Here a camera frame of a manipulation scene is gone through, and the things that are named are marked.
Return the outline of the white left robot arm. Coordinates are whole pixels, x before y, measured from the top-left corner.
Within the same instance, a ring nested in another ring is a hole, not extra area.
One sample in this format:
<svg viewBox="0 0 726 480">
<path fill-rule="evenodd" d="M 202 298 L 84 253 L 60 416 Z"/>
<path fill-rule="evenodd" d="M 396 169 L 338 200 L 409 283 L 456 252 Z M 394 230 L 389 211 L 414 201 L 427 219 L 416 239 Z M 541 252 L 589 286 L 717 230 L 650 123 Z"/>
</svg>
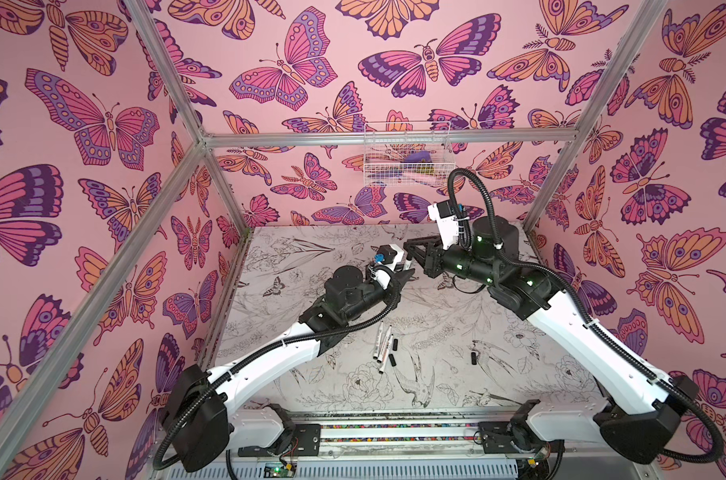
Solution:
<svg viewBox="0 0 726 480">
<path fill-rule="evenodd" d="M 264 386 L 314 360 L 347 335 L 383 320 L 398 305 L 411 268 L 372 264 L 362 271 L 345 265 L 324 283 L 324 293 L 275 340 L 239 360 L 208 371 L 182 371 L 161 413 L 165 433 L 152 467 L 176 463 L 195 472 L 230 449 L 236 412 Z"/>
</svg>

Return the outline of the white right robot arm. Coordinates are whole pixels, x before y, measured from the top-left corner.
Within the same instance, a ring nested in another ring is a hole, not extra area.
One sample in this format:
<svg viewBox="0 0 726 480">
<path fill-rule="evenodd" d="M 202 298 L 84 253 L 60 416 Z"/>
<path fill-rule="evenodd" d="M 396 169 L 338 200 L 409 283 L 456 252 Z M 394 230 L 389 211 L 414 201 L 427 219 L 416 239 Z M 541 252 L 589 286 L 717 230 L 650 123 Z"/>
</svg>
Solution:
<svg viewBox="0 0 726 480">
<path fill-rule="evenodd" d="M 596 406 L 527 401 L 509 422 L 518 449 L 576 441 L 606 445 L 636 464 L 650 464 L 658 455 L 684 463 L 717 460 L 722 450 L 718 433 L 701 454 L 667 447 L 687 415 L 711 427 L 696 403 L 698 386 L 687 376 L 671 377 L 653 367 L 604 328 L 557 273 L 521 260 L 513 227 L 494 239 L 492 232 L 501 223 L 499 217 L 481 217 L 473 225 L 445 218 L 438 235 L 410 239 L 404 250 L 430 278 L 453 274 L 477 283 L 500 306 L 554 340 L 605 389 L 604 401 Z"/>
</svg>

